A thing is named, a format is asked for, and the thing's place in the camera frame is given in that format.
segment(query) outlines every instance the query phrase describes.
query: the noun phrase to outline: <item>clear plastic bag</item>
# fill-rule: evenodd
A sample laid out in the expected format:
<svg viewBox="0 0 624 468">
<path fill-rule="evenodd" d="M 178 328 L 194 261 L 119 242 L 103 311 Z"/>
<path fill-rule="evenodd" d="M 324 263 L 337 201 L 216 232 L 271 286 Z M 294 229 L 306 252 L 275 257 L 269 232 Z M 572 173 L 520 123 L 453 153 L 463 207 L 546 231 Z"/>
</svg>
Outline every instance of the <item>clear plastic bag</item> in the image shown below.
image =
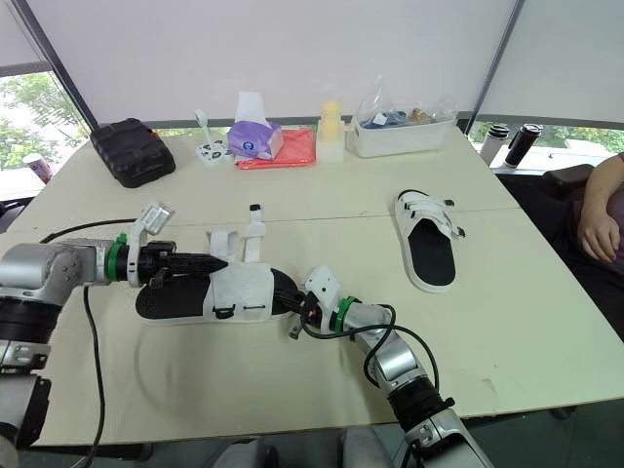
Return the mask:
<svg viewBox="0 0 624 468">
<path fill-rule="evenodd" d="M 367 130 L 389 127 L 410 127 L 454 120 L 457 104 L 448 95 L 431 105 L 411 102 L 408 105 L 395 105 L 382 76 L 378 76 L 374 86 L 366 94 L 358 110 L 353 115 L 352 124 L 357 122 Z"/>
</svg>

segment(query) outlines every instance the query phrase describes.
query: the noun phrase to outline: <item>red napkin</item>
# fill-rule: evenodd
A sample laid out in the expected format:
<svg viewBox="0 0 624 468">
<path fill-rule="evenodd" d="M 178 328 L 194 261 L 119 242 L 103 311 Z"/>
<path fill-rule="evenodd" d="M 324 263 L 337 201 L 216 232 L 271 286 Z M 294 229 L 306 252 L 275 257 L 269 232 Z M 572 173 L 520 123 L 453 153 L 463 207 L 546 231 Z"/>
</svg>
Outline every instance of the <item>red napkin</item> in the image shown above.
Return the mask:
<svg viewBox="0 0 624 468">
<path fill-rule="evenodd" d="M 316 162 L 316 141 L 312 129 L 282 130 L 284 145 L 272 161 L 246 159 L 238 161 L 240 169 L 296 168 Z"/>
</svg>

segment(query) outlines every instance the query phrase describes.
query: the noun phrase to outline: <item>black cup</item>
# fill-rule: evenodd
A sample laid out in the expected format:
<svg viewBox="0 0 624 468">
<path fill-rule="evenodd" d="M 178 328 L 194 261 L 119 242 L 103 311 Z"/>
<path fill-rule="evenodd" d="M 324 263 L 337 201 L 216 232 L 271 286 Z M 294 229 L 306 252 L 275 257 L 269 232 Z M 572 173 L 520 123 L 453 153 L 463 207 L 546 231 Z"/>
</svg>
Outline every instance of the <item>black cup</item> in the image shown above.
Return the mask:
<svg viewBox="0 0 624 468">
<path fill-rule="evenodd" d="M 509 153 L 505 166 L 516 168 L 523 160 L 537 138 L 542 135 L 542 128 L 535 124 L 524 124 L 509 143 Z"/>
</svg>

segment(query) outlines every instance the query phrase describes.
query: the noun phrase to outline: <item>white plastic container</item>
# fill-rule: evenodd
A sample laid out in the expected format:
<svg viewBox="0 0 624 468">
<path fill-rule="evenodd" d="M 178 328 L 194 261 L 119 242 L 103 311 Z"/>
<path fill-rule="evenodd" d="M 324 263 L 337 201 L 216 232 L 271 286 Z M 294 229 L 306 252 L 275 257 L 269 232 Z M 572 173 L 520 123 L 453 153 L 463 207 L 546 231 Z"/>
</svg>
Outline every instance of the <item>white plastic container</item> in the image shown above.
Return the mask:
<svg viewBox="0 0 624 468">
<path fill-rule="evenodd" d="M 354 122 L 347 135 L 347 148 L 361 158 L 438 149 L 454 124 L 455 120 L 449 119 L 435 124 L 368 130 Z"/>
</svg>

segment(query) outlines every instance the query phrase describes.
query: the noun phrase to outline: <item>black tool case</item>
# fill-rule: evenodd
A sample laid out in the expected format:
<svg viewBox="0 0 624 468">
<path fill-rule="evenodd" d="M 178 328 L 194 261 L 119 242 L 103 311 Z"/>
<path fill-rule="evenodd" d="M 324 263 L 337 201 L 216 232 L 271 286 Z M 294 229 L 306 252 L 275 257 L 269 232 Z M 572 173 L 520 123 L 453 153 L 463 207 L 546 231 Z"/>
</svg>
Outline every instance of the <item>black tool case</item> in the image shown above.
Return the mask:
<svg viewBox="0 0 624 468">
<path fill-rule="evenodd" d="M 176 170 L 165 143 L 138 119 L 100 127 L 91 133 L 91 142 L 124 187 L 136 188 Z"/>
</svg>

